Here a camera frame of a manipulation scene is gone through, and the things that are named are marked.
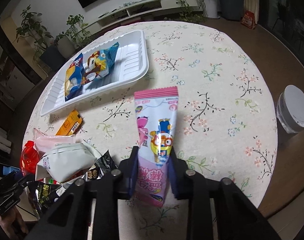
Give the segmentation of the person left hand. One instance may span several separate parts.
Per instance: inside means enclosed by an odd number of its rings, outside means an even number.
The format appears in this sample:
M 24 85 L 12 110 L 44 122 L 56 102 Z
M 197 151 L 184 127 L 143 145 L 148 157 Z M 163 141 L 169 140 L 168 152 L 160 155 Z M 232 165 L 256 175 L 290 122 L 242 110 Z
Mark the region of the person left hand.
M 21 233 L 28 234 L 28 228 L 15 206 L 9 209 L 2 216 L 0 215 L 0 226 L 9 239 L 18 239 L 18 236 L 16 235 L 16 232 L 12 226 L 13 223 L 17 223 L 19 225 L 19 231 Z

